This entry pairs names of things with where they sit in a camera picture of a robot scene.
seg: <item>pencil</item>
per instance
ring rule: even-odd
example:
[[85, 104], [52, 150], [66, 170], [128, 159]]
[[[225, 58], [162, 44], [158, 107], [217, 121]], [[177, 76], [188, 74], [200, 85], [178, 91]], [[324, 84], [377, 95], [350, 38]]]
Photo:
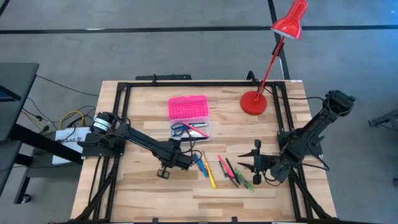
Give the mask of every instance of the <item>pencil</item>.
[[205, 154], [204, 151], [203, 151], [203, 156], [205, 157], [205, 166], [206, 166], [207, 171], [209, 173], [211, 185], [213, 186], [213, 189], [217, 189], [216, 180], [213, 177], [213, 173], [212, 173], [212, 171], [210, 169], [210, 166], [209, 166], [209, 161], [207, 160], [207, 157], [206, 157], [206, 154]]

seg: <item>yellow cable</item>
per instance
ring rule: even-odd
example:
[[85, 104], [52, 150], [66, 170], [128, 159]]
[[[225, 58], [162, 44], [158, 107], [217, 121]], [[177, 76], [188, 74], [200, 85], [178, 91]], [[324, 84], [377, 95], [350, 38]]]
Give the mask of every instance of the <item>yellow cable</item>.
[[33, 123], [35, 123], [35, 124], [37, 124], [39, 127], [41, 127], [41, 129], [43, 130], [42, 124], [40, 124], [38, 121], [36, 121], [36, 120], [35, 120], [36, 118], [33, 118], [33, 117], [29, 116], [29, 114], [25, 113], [24, 111], [21, 111], [21, 112], [22, 112], [24, 115], [26, 115], [28, 118], [30, 118], [30, 120], [31, 120]]
[[64, 120], [68, 115], [70, 115], [70, 114], [75, 114], [75, 113], [79, 114], [80, 117], [81, 117], [80, 124], [79, 124], [78, 127], [80, 127], [80, 126], [83, 124], [83, 121], [85, 120], [85, 117], [84, 117], [83, 113], [81, 113], [80, 111], [71, 111], [71, 112], [65, 114], [65, 115], [61, 118], [61, 120], [60, 120], [60, 129], [62, 129], [63, 120]]

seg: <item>concrete floor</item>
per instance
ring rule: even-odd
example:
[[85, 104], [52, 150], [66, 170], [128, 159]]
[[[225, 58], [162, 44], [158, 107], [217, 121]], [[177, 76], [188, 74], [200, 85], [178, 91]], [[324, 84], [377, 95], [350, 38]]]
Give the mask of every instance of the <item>concrete floor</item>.
[[[398, 24], [394, 0], [308, 1], [304, 26]], [[291, 2], [275, 1], [278, 18]], [[0, 18], [0, 29], [271, 24], [266, 0], [11, 0]], [[368, 119], [397, 109], [397, 39], [398, 30], [305, 31], [302, 40], [288, 40], [284, 47], [291, 79], [303, 80], [308, 96], [339, 89], [357, 97], [351, 114], [331, 125], [322, 142], [331, 167], [333, 201], [344, 220], [395, 223], [398, 219], [398, 190], [392, 185], [392, 178], [398, 177], [397, 133], [368, 126]], [[240, 79], [253, 70], [261, 77], [275, 38], [271, 31], [0, 35], [0, 46], [0, 62], [38, 62], [39, 75], [98, 93], [103, 80], [132, 80], [153, 73]], [[270, 78], [282, 78], [278, 64]], [[54, 120], [97, 100], [40, 79], [29, 96]], [[61, 98], [66, 103], [58, 104]], [[25, 107], [34, 111], [29, 102]], [[310, 107], [315, 114], [321, 105], [310, 101]], [[19, 122], [37, 130], [24, 117]], [[68, 220], [78, 176], [31, 180], [28, 193], [34, 200], [13, 205], [22, 174], [23, 168], [12, 171], [0, 198], [0, 222]]]

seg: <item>wooden table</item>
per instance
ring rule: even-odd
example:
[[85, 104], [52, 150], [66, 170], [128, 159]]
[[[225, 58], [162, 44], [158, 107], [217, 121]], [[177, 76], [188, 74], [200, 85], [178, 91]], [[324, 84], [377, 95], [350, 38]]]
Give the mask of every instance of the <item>wooden table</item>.
[[[116, 85], [117, 81], [103, 82], [97, 113], [112, 111]], [[305, 97], [302, 82], [286, 81], [286, 86], [290, 97]], [[231, 221], [231, 217], [235, 216], [239, 221], [250, 222], [294, 220], [288, 180], [278, 187], [263, 181], [260, 185], [254, 185], [255, 192], [242, 186], [237, 189], [223, 176], [218, 164], [218, 154], [227, 157], [251, 181], [252, 173], [237, 165], [237, 162], [252, 164], [252, 157], [237, 156], [253, 149], [255, 139], [262, 141], [263, 154], [277, 154], [279, 151], [276, 138], [279, 129], [272, 95], [264, 92], [269, 103], [260, 116], [244, 113], [239, 105], [242, 94], [252, 89], [253, 87], [228, 86], [132, 88], [128, 108], [132, 126], [160, 141], [167, 140], [170, 134], [167, 115], [169, 98], [183, 95], [207, 96], [213, 139], [197, 143], [195, 149], [206, 151], [218, 188], [212, 189], [210, 181], [204, 178], [197, 166], [188, 171], [170, 169], [170, 179], [160, 179], [156, 176], [160, 162], [149, 151], [127, 143], [119, 166], [111, 221], [150, 222], [152, 218], [158, 217], [161, 222], [215, 222]], [[295, 127], [302, 127], [311, 119], [307, 100], [289, 100], [289, 103]], [[280, 104], [284, 113], [282, 100]], [[96, 161], [96, 157], [84, 161], [71, 218], [79, 215], [88, 203]], [[307, 156], [305, 162], [320, 164], [312, 156]], [[98, 170], [95, 187], [98, 186], [101, 165]], [[325, 211], [335, 216], [325, 171], [311, 167], [304, 167], [304, 171], [308, 189]], [[301, 213], [305, 216], [302, 195], [298, 189], [297, 192]], [[100, 218], [104, 217], [106, 199], [102, 202]]]

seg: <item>white paper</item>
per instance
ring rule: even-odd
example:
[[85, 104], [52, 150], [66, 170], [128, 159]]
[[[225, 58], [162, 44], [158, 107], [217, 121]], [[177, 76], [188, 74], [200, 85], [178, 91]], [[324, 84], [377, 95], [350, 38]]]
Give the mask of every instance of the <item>white paper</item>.
[[[67, 128], [64, 130], [59, 130], [55, 133], [55, 140], [64, 140], [62, 144], [70, 149], [73, 149], [76, 152], [81, 153], [83, 148], [77, 144], [78, 141], [84, 141], [86, 139], [86, 134], [90, 132], [90, 127], [76, 128], [75, 132], [69, 136], [73, 132], [74, 128]], [[70, 162], [66, 159], [62, 159], [58, 156], [52, 157], [52, 164], [64, 164]]]

